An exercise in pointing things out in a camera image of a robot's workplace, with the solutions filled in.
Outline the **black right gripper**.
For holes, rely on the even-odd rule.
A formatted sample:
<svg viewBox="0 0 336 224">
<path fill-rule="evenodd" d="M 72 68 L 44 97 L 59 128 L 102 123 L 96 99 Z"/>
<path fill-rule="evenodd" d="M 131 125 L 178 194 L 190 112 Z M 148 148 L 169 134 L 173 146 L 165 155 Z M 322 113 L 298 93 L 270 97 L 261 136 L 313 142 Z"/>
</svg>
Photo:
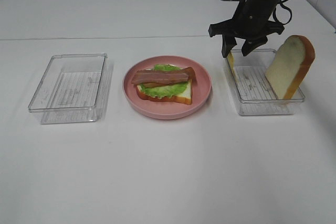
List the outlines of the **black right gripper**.
<svg viewBox="0 0 336 224">
<path fill-rule="evenodd" d="M 227 58 L 237 45 L 235 37 L 246 39 L 242 46 L 243 56 L 266 44 L 266 24 L 278 2 L 279 0 L 241 1 L 231 19 L 211 24 L 208 29 L 209 35 L 222 35 L 222 56 Z"/>
</svg>

